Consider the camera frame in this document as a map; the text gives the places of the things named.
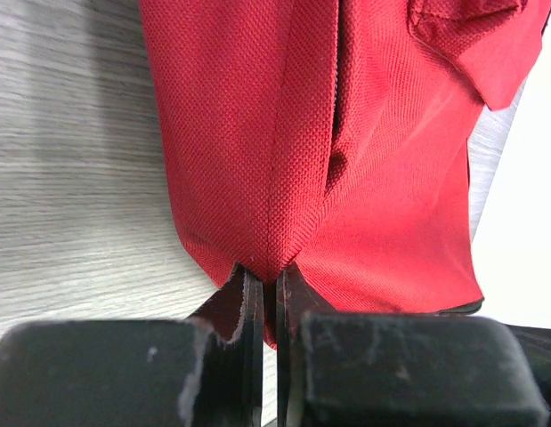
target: scratched surface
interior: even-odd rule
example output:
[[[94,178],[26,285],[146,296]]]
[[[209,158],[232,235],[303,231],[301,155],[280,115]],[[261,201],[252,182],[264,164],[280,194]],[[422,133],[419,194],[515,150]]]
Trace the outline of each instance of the scratched surface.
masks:
[[[473,230],[513,110],[470,141]],[[182,318],[213,291],[171,221],[136,0],[0,0],[0,335],[36,318]],[[271,350],[265,378],[267,422]]]

